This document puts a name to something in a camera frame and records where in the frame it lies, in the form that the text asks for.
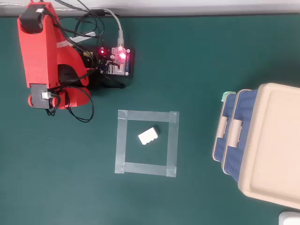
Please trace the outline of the red fixed gripper finger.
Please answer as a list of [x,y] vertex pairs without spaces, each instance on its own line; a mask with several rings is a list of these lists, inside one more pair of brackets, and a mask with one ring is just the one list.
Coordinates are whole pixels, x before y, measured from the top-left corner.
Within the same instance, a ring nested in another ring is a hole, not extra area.
[[90,91],[85,88],[64,88],[59,92],[60,104],[59,109],[67,109],[68,107],[78,107],[86,105],[91,97]]

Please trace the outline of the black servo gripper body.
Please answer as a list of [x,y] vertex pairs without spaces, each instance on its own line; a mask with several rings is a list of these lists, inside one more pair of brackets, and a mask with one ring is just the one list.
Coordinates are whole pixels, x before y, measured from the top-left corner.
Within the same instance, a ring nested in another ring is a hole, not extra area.
[[54,93],[50,92],[46,84],[31,84],[31,103],[33,108],[37,109],[52,109],[52,100]]

